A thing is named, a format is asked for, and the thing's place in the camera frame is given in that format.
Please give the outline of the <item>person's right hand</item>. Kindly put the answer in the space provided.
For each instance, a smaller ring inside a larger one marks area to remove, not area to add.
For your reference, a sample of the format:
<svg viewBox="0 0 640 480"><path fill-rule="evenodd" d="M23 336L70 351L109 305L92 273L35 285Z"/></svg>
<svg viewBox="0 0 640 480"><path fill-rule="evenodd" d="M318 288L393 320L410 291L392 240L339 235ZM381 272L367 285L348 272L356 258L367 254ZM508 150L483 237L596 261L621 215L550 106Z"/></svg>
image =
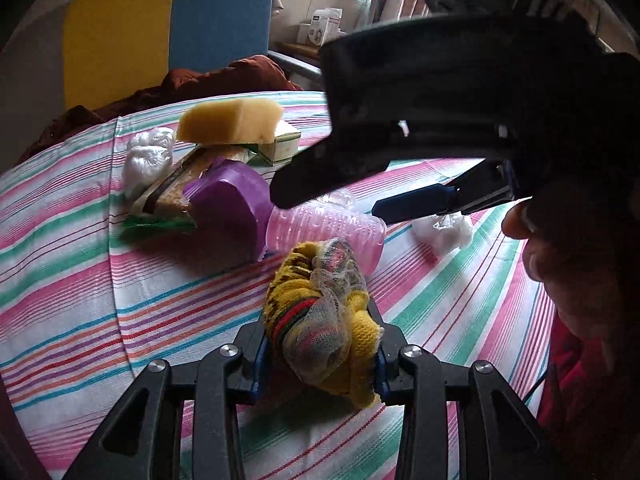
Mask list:
<svg viewBox="0 0 640 480"><path fill-rule="evenodd" d="M629 210L569 211L532 198L509 210L502 230L526 241L527 275L573 335L601 341L608 367L639 350L639 220Z"/></svg>

